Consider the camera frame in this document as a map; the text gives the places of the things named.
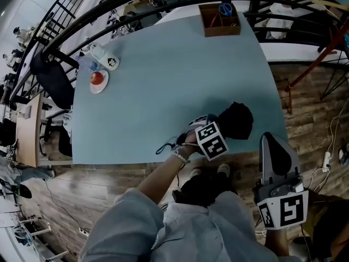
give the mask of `plastic bottle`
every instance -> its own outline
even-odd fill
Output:
[[[76,61],[78,62],[79,66],[88,67],[88,70],[90,72],[96,72],[100,70],[100,64],[97,62],[94,62],[92,59],[88,57],[77,56]]]

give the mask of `white plate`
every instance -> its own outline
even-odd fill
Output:
[[[101,70],[99,71],[104,79],[102,81],[102,83],[100,83],[99,85],[93,85],[92,83],[89,83],[89,89],[91,90],[91,92],[93,94],[98,94],[100,93],[103,89],[105,89],[105,87],[107,86],[107,83],[109,81],[109,74],[106,70]]]

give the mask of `jeans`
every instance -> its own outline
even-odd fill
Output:
[[[213,177],[194,176],[182,186],[181,191],[175,190],[172,195],[176,203],[207,207],[224,191],[237,194],[226,174],[219,172]]]
[[[25,168],[20,169],[18,168],[20,172],[20,176],[17,176],[14,181],[17,184],[22,183],[23,181],[30,180],[31,178],[42,178],[43,180],[49,180],[53,178],[53,173],[49,169],[44,168]]]

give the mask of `cardboard box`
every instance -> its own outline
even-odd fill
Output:
[[[204,4],[199,5],[200,14],[202,17],[203,30],[205,37],[224,36],[224,35],[240,35],[240,21],[236,8],[232,4],[232,16],[223,16],[219,14],[218,8],[221,4]],[[217,15],[215,21],[210,27],[214,17]]]

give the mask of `bracelet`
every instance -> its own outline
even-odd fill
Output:
[[[189,161],[186,160],[183,156],[181,156],[180,154],[178,154],[177,152],[171,151],[171,155],[177,156],[180,160],[182,160],[185,164],[188,164]]]

